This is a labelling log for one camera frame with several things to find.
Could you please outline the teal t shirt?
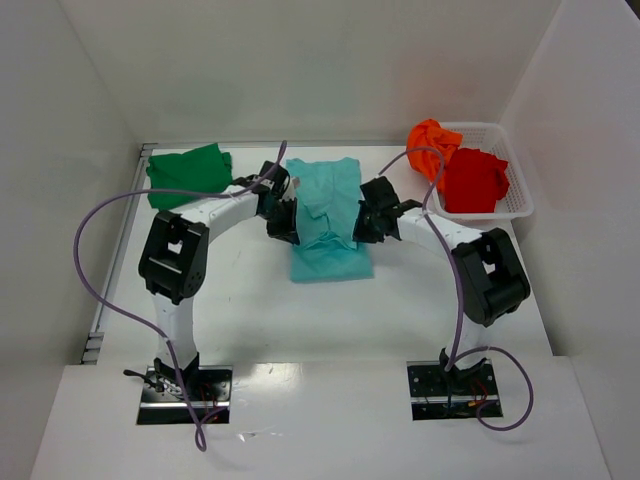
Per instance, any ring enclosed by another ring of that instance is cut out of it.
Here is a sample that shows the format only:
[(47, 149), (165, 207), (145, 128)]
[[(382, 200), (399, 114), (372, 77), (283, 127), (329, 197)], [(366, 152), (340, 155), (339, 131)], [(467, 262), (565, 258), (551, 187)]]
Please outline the teal t shirt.
[(289, 159), (286, 168), (298, 179), (296, 230), (290, 280), (294, 283), (340, 282), (374, 276), (365, 245), (353, 240), (361, 199), (357, 159), (305, 162)]

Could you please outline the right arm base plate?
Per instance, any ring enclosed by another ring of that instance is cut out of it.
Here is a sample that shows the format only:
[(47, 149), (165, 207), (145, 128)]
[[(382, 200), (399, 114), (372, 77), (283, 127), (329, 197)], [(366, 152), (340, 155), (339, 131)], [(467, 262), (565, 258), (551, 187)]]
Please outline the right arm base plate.
[(484, 361), (463, 377), (449, 378), (437, 362), (409, 363), (408, 387), (413, 421), (500, 418), (503, 411), (494, 370)]

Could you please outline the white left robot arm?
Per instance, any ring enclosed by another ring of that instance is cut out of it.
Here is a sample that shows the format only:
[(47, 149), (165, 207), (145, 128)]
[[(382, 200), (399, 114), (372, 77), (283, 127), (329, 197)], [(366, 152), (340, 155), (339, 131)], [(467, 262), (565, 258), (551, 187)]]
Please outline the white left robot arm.
[(154, 359), (155, 373), (163, 383), (178, 390), (198, 376), (194, 298), (204, 284), (212, 241), (237, 224), (260, 217), (269, 237), (298, 245), (294, 190), (288, 171), (267, 161), (259, 174), (234, 180), (220, 198), (155, 215), (138, 272), (152, 295), (156, 325), (164, 333)]

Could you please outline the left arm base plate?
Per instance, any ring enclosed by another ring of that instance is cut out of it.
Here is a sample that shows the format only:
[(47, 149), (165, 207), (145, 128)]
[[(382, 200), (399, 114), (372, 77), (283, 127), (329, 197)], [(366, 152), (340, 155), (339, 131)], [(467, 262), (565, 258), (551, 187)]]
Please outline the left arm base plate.
[[(232, 390), (232, 368), (201, 366), (186, 381), (195, 414), (206, 424), (228, 424)], [(176, 383), (159, 377), (149, 366), (144, 374), (127, 371), (127, 376), (143, 381), (136, 424), (140, 426), (183, 425), (192, 422), (183, 395)]]

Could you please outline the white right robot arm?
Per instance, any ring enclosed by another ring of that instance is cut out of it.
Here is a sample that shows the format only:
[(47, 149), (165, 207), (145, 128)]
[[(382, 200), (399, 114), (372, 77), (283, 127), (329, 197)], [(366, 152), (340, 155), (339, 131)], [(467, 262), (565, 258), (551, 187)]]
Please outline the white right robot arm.
[(486, 350), (483, 331), (529, 298), (531, 286), (510, 235), (463, 226), (428, 211), (425, 203), (402, 201), (390, 181), (379, 176), (360, 186), (362, 199), (353, 231), (360, 243), (388, 237), (445, 258), (456, 291), (456, 324), (441, 359), (446, 372), (469, 370)]

